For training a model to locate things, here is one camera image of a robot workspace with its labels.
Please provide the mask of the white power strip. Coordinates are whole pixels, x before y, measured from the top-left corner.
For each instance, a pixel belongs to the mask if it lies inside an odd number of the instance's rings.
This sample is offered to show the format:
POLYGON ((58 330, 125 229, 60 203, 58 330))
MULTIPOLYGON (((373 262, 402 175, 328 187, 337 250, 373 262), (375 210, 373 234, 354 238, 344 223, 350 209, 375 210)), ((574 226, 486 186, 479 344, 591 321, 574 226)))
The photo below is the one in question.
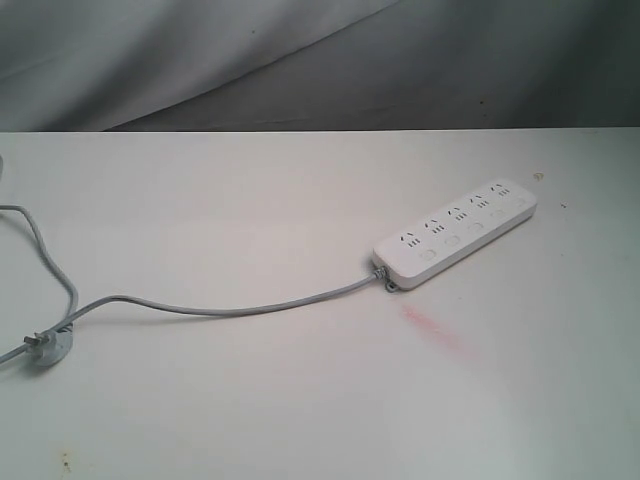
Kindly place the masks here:
POLYGON ((533 193, 497 179, 382 240, 372 260, 393 289, 412 290, 527 221, 536 208, 533 193))

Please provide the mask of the white backdrop cloth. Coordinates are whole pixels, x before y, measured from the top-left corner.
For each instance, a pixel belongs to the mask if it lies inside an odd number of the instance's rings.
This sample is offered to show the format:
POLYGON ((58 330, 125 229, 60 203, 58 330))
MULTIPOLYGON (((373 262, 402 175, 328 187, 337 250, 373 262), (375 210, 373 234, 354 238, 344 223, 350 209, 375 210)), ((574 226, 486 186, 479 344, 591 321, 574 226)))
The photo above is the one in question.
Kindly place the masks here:
POLYGON ((1 128, 639 122, 635 1, 5 1, 1 128))

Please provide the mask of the grey wall plug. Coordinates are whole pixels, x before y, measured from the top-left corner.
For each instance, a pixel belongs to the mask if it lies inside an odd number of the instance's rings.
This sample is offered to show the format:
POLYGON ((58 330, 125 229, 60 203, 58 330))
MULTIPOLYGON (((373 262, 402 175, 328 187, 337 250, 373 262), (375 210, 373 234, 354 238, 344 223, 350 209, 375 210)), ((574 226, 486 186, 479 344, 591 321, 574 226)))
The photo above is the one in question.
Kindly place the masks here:
POLYGON ((73 347, 73 327, 47 330, 25 336, 27 353, 38 367, 51 367, 63 360, 73 347))

